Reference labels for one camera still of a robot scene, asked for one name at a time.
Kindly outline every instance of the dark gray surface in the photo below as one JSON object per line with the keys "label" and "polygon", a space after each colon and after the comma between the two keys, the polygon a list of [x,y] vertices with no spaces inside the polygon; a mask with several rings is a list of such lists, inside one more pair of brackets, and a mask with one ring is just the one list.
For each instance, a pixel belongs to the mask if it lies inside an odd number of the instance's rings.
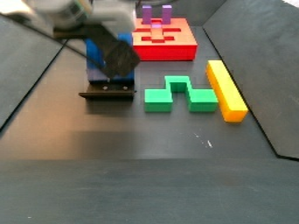
{"label": "dark gray surface", "polygon": [[[173,14],[178,18],[187,18],[191,25],[202,26],[227,0],[179,0],[173,3]],[[162,7],[154,7],[154,16],[162,16]]]}
{"label": "dark gray surface", "polygon": [[279,159],[2,162],[0,221],[295,224],[298,172]]}
{"label": "dark gray surface", "polygon": [[62,47],[0,17],[0,129]]}
{"label": "dark gray surface", "polygon": [[299,158],[299,9],[229,0],[205,30],[279,155]]}
{"label": "dark gray surface", "polygon": [[171,114],[145,112],[145,89],[162,88],[165,76],[190,75],[197,88],[210,88],[207,60],[215,60],[201,27],[194,62],[143,62],[135,70],[134,101],[86,101],[86,60],[63,50],[2,133],[2,159],[99,158],[274,158],[257,122],[225,123],[221,111],[190,113],[178,94]]}

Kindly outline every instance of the green block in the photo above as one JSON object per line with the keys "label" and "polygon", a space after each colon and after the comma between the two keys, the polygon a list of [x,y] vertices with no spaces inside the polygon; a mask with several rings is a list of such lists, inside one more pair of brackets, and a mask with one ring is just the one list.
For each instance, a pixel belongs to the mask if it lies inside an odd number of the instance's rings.
{"label": "green block", "polygon": [[145,91],[145,111],[171,112],[174,105],[173,93],[186,93],[191,112],[213,112],[218,108],[218,97],[213,89],[193,89],[189,76],[165,76],[165,89]]}
{"label": "green block", "polygon": [[169,89],[147,89],[145,91],[146,112],[171,112],[173,106],[174,98]]}
{"label": "green block", "polygon": [[194,89],[187,101],[191,112],[213,112],[219,105],[219,100],[213,89]]}
{"label": "green block", "polygon": [[189,84],[191,84],[189,76],[165,76],[166,88],[171,89],[173,93],[185,93]]}

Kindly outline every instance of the white robot part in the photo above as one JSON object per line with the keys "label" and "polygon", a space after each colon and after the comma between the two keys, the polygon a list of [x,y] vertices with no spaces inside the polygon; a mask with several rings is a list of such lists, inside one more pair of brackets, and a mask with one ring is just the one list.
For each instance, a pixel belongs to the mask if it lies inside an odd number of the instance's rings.
{"label": "white robot part", "polygon": [[82,24],[102,23],[117,35],[137,28],[135,1],[98,0],[23,0],[24,3],[62,30],[71,30]]}
{"label": "white robot part", "polygon": [[93,13],[86,24],[102,23],[115,35],[137,29],[135,2],[122,0],[94,1]]}
{"label": "white robot part", "polygon": [[93,6],[90,0],[23,0],[28,6],[46,15],[52,26],[68,30],[89,19]]}

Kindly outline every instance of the red board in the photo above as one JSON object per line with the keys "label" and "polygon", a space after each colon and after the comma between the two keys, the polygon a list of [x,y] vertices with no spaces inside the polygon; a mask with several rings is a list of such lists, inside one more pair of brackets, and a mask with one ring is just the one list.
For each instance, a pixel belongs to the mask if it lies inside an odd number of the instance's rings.
{"label": "red board", "polygon": [[195,60],[198,43],[186,18],[173,18],[171,24],[162,24],[161,18],[143,24],[139,18],[134,47],[142,60]]}

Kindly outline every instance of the yellow block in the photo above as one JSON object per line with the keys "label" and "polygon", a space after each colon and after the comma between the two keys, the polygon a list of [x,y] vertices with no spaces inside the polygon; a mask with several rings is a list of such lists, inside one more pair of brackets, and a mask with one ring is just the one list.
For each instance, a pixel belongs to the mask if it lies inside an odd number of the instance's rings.
{"label": "yellow block", "polygon": [[211,87],[219,98],[219,108],[229,123],[241,123],[247,115],[249,107],[242,99],[238,88],[222,60],[210,60],[206,71]]}

